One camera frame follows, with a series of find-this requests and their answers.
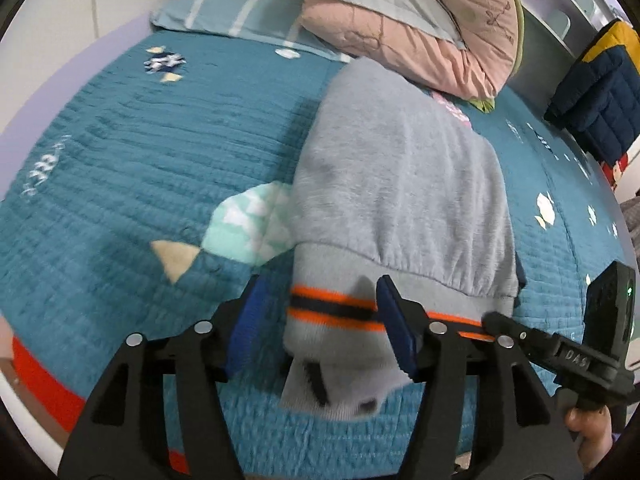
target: yellow trim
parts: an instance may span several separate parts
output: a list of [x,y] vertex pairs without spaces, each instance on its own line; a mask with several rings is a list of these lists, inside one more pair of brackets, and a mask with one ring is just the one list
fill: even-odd
[[636,70],[640,73],[640,38],[638,38],[638,33],[626,22],[615,23],[609,31],[589,49],[582,60],[585,63],[591,62],[605,50],[618,45],[623,45],[626,48],[626,52],[636,66]]
[[514,75],[522,64],[522,54],[524,50],[524,10],[522,9],[522,0],[514,0],[516,4],[516,15],[518,17],[518,49],[516,51],[516,59],[513,63],[511,75]]

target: navy stripe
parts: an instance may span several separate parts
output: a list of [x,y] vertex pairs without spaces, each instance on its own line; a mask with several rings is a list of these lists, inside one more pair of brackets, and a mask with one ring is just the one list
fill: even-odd
[[313,300],[311,298],[305,298],[295,294],[291,296],[290,305],[302,310],[310,310],[311,312],[317,312],[319,314],[328,314],[329,316],[355,319],[357,321],[381,322],[378,317],[378,313],[375,310],[340,303],[332,303],[331,301]]
[[314,397],[318,401],[318,404],[320,404],[320,407],[324,408],[329,404],[329,393],[326,390],[326,386],[324,386],[320,363],[316,361],[306,361],[305,372]]

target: orange stripe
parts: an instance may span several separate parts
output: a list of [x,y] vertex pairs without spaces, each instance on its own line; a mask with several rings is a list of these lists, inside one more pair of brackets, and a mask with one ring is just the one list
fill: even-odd
[[291,293],[296,296],[303,296],[310,300],[328,301],[330,303],[339,303],[347,306],[359,306],[360,308],[368,308],[369,310],[377,310],[376,302],[369,300],[361,300],[334,292],[332,290],[324,290],[322,288],[313,288],[312,286],[296,285],[291,289]]
[[479,326],[482,328],[482,323],[468,317],[452,316],[451,314],[441,314],[439,312],[427,312],[427,316],[431,319],[438,319],[440,321],[450,321],[452,323],[465,323],[468,325]]
[[[17,337],[14,337],[12,346],[14,347],[14,368],[20,381],[40,401],[49,415],[70,433],[82,413],[84,399],[65,388],[49,374]],[[169,450],[169,462],[172,469],[177,472],[189,473],[183,454]]]
[[310,310],[301,310],[290,306],[287,314],[300,321],[307,323],[315,323],[318,325],[333,326],[336,328],[354,328],[356,330],[366,330],[368,332],[384,332],[385,326],[377,321],[359,321],[357,319],[349,319],[347,317],[330,316],[329,314],[320,314],[319,312],[311,312]]
[[467,339],[477,339],[478,341],[487,341],[492,343],[495,341],[495,337],[487,335],[487,334],[477,334],[476,332],[458,332],[462,337],[466,337]]

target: white wall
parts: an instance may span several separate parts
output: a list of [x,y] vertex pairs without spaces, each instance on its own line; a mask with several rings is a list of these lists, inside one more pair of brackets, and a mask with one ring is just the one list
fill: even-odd
[[26,0],[0,41],[0,135],[53,73],[100,36],[167,0]]
[[545,22],[524,8],[524,60],[508,85],[542,116],[574,56]]
[[615,195],[618,203],[622,204],[636,196],[636,191],[640,189],[640,156],[635,158],[626,168],[625,173],[618,183]]

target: quilted bedspread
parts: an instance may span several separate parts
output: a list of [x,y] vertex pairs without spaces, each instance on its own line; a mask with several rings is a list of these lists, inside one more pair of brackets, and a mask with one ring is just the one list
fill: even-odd
[[[186,63],[153,62],[146,67],[159,72],[145,73],[154,46]],[[313,54],[290,58],[268,44],[161,31],[97,75],[37,142],[0,206],[2,312],[39,362],[86,398],[127,334],[175,335],[261,272],[270,307],[254,359],[220,386],[242,467],[279,478],[389,474],[408,444],[421,386],[391,395],[366,422],[278,407],[292,267],[280,206],[342,66]],[[509,89],[489,115],[433,98],[471,122],[500,159],[528,279],[515,315],[580,339],[587,284],[622,259],[581,153]],[[158,240],[194,248],[171,279],[152,248]],[[170,446],[179,450],[169,383],[166,397]],[[461,450],[470,447],[472,407],[470,394]]]

